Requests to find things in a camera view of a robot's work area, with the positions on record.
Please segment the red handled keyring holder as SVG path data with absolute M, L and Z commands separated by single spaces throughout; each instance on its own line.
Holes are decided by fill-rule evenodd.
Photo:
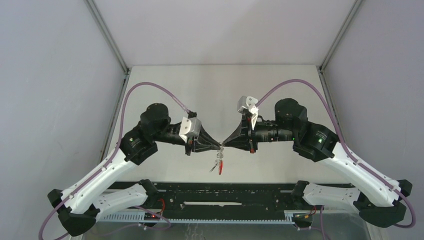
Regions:
M 220 149 L 217 151 L 216 159 L 215 159 L 214 165 L 213 165 L 213 167 L 209 170 L 209 172 L 213 172 L 215 169 L 217 169 L 218 174 L 219 174 L 219 175 L 222 175 L 222 173 L 223 173 L 223 168 L 224 168 L 224 161 L 223 161 L 224 153 L 223 153 L 223 152 L 224 152 L 224 147 L 223 147 L 223 146 L 221 146 L 221 147 L 220 147 Z

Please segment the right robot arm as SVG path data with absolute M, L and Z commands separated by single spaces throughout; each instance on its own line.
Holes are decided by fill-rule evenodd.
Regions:
M 259 143 L 291 141 L 299 156 L 328 167 L 351 184 L 342 188 L 300 180 L 290 196 L 295 208 L 311 205 L 342 209 L 380 228 L 398 226 L 405 218 L 407 206 L 402 198 L 411 193 L 409 181 L 391 179 L 376 171 L 344 147 L 329 128 L 310 122 L 307 109 L 292 98 L 275 104 L 274 120 L 264 120 L 256 109 L 247 97 L 241 98 L 238 111 L 242 119 L 224 140 L 225 147 L 255 153 Z

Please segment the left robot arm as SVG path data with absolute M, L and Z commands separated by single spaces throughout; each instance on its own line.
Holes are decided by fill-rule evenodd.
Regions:
M 172 124 L 166 105 L 151 104 L 140 115 L 137 125 L 121 138 L 117 148 L 83 179 L 69 188 L 53 189 L 48 193 L 47 197 L 69 235 L 82 235 L 98 220 L 123 209 L 156 206 L 159 191 L 149 179 L 113 193 L 104 194 L 104 191 L 155 154 L 157 142 L 183 146 L 188 156 L 221 148 L 220 143 L 202 127 L 196 113 L 189 112 L 181 122 Z

